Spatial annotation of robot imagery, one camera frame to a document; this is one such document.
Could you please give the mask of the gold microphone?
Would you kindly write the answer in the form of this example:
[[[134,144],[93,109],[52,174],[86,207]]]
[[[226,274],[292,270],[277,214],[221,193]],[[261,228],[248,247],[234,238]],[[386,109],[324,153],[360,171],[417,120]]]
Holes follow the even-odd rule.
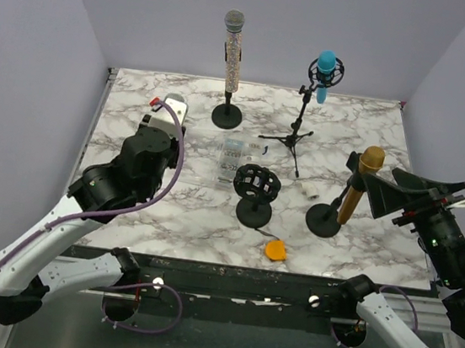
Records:
[[[363,153],[353,152],[348,157],[346,167],[352,172],[350,188],[338,211],[337,223],[345,225],[352,217],[363,194],[366,192],[364,176],[376,174],[382,168],[385,152],[379,146],[369,146]]]

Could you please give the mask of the shock mount round base stand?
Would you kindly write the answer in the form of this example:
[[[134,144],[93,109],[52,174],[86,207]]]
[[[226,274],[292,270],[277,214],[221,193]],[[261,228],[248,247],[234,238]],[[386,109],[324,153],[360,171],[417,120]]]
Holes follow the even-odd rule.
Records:
[[[248,163],[238,168],[233,188],[241,198],[236,205],[236,218],[247,228],[262,228],[271,219],[271,203],[280,190],[279,178],[266,167]]]

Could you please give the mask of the silver microphone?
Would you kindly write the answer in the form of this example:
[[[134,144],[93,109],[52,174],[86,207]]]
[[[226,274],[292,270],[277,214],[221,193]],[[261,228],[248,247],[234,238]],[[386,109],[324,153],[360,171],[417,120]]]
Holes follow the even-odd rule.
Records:
[[[167,94],[167,95],[164,97],[164,100],[165,100],[165,101],[172,101],[172,100],[174,100],[174,102],[181,103],[181,104],[186,104],[186,102],[185,102],[185,100],[184,100],[184,97],[183,97],[181,94],[176,94],[176,93],[169,93],[169,94]]]

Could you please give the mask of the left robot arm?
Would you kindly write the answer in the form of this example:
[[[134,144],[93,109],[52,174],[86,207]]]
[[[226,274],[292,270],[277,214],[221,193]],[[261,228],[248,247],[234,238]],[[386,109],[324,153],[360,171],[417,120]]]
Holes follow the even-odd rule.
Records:
[[[30,230],[0,250],[0,324],[33,316],[58,297],[91,288],[126,292],[139,280],[131,251],[57,265],[80,238],[122,214],[143,210],[174,187],[184,163],[184,131],[175,137],[144,126],[124,140],[111,162],[88,167]]]

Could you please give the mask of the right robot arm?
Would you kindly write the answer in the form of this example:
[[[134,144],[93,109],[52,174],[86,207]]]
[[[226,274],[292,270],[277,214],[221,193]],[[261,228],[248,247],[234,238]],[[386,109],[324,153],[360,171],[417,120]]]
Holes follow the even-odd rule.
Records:
[[[398,212],[392,223],[412,226],[434,272],[433,285],[450,331],[459,347],[465,348],[465,237],[453,213],[465,208],[465,181],[433,181],[399,168],[393,169],[392,175],[393,180],[387,181],[358,165],[352,186],[367,194],[375,219]],[[357,315],[389,348],[429,348],[393,312],[383,290],[369,277],[358,275],[336,286],[323,305],[348,318]]]

